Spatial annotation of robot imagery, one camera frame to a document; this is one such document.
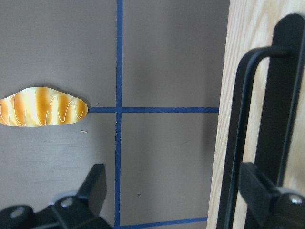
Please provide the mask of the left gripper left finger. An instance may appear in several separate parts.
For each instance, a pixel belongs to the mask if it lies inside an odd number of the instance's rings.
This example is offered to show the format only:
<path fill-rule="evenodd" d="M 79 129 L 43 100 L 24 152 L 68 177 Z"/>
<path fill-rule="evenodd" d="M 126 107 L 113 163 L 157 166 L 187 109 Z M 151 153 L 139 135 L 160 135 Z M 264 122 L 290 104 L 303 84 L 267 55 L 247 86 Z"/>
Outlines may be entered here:
<path fill-rule="evenodd" d="M 74 196 L 57 200 L 52 211 L 61 229 L 105 229 L 99 216 L 106 197 L 104 164 L 95 164 Z"/>

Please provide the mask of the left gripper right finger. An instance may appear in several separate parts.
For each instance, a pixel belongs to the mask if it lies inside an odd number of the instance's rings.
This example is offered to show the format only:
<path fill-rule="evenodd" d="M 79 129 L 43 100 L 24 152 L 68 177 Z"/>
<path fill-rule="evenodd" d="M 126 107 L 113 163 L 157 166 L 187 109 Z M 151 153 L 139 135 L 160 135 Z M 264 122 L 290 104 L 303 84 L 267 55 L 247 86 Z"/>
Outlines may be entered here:
<path fill-rule="evenodd" d="M 305 197 L 298 191 L 277 187 L 255 164 L 240 165 L 238 186 L 259 229 L 305 227 Z"/>

